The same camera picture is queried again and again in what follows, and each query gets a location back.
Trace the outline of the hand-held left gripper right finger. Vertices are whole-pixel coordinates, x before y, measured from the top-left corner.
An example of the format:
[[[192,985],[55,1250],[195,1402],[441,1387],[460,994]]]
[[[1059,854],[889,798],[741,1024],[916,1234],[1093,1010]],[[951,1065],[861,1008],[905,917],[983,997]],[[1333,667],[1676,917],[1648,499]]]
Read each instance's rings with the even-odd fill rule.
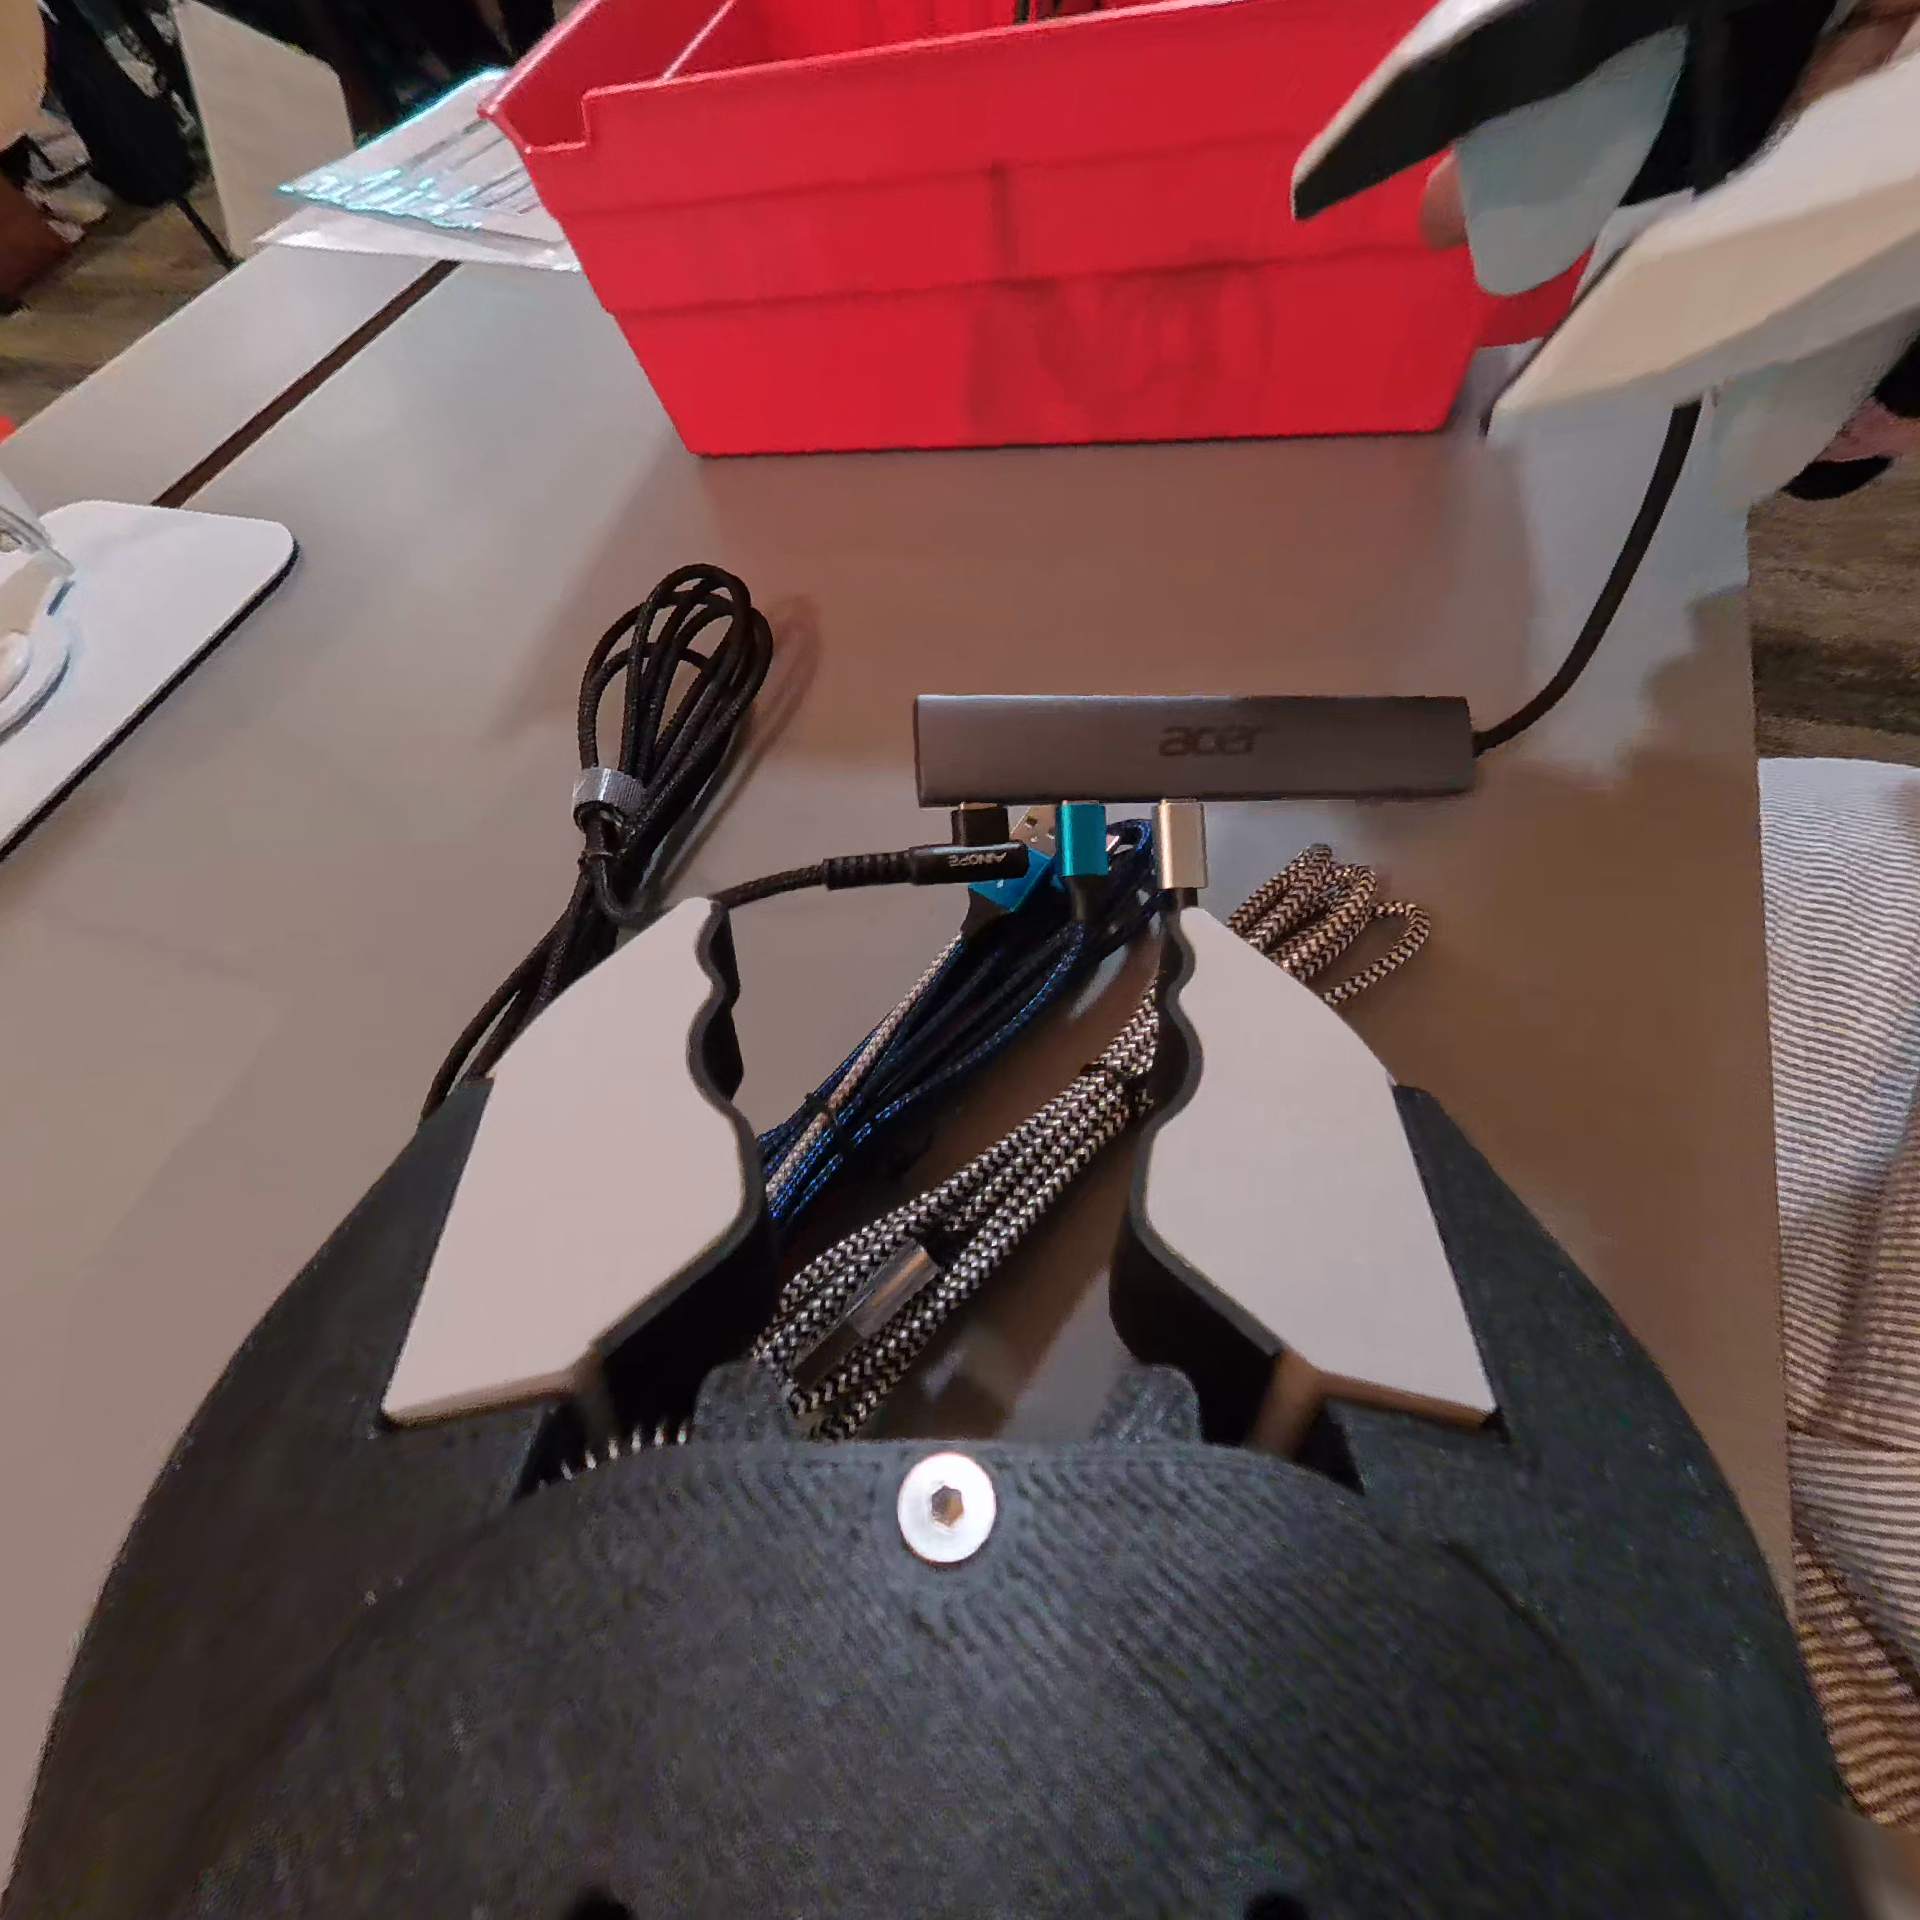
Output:
[[[1225,1448],[1298,1449],[1333,1402],[1489,1426],[1497,1395],[1395,1077],[1200,906],[1173,915],[1156,1008],[1114,1256],[1128,1354],[1180,1374]]]

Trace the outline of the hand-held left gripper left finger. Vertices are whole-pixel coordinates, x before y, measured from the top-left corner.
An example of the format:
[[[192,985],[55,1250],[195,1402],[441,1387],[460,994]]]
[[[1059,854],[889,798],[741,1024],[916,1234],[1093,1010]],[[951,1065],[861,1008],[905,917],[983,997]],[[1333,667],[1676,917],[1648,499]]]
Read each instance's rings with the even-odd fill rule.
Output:
[[[730,912],[683,901],[501,1058],[383,1412],[399,1426],[586,1389],[625,1344],[706,1364],[763,1312],[765,1189],[733,1102]]]

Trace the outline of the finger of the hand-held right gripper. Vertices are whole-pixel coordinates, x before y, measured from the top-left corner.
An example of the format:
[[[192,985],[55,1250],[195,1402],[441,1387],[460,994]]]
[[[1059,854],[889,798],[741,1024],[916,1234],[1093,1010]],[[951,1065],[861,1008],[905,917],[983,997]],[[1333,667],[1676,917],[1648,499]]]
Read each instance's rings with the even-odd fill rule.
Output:
[[[1492,429],[1749,378],[1813,441],[1867,396],[1913,421],[1916,309],[1917,61],[1892,60],[1627,243],[1505,389]]]
[[[1679,3],[1436,4],[1300,154],[1292,216],[1449,156],[1479,288],[1544,285],[1588,254],[1651,156],[1690,18]]]

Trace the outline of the red plastic bin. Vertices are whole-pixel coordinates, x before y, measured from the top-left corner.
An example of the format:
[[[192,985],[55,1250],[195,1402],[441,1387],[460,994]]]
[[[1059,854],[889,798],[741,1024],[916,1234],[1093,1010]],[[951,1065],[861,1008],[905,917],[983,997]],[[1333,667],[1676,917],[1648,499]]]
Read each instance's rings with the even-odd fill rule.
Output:
[[[704,458],[1424,435],[1587,260],[1484,292],[1426,163],[1292,218],[1423,12],[597,3],[482,112]]]

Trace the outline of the grey desk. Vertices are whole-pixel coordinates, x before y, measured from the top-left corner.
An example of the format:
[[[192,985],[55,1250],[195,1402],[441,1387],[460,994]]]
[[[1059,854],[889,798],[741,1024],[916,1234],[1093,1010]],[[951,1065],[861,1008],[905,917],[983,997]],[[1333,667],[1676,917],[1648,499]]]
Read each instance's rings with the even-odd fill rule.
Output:
[[[92,1602],[229,1356],[415,1131],[571,878],[573,699],[668,570],[801,667],[703,889],[941,833],[923,690],[1456,692],[1568,649],[1665,418],[1424,438],[719,461],[578,278],[260,257],[5,445],[44,510],[187,496],[293,577],[5,859],[5,1827]],[[1242,808],[1215,909],[1312,838],[1428,906],[1359,1010],[1666,1369],[1791,1565],[1743,521],[1691,468],[1572,696],[1464,801]]]

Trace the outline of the person's right hand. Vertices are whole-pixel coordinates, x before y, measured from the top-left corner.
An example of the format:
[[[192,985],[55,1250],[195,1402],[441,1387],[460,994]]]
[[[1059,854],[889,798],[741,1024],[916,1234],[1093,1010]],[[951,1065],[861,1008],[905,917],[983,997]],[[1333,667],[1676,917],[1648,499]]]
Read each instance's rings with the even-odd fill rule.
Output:
[[[1813,50],[1791,114],[1877,76],[1916,53],[1917,3],[1853,3],[1836,16]]]

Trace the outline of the grey striped cloth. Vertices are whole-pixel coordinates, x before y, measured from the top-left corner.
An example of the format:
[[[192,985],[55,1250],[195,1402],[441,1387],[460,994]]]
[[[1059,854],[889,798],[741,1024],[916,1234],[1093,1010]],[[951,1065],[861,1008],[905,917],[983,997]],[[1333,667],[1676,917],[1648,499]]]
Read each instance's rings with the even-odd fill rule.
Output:
[[[1857,1808],[1917,1821],[1917,772],[1764,758],[1796,1634]]]

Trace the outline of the printed paper sheet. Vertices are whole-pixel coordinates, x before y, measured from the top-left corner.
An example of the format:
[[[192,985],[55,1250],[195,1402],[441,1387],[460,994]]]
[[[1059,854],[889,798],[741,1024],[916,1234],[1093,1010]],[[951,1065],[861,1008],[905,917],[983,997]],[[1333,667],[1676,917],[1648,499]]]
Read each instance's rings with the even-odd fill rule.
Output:
[[[484,70],[339,161],[279,186],[260,246],[578,275],[514,144],[484,116]]]

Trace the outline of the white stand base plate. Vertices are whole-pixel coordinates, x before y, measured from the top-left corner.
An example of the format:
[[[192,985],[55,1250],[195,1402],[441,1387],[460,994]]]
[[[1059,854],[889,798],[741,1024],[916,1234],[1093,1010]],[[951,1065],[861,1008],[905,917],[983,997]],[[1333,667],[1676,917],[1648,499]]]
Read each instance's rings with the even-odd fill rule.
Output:
[[[279,521],[2,484],[2,850],[293,574]]]

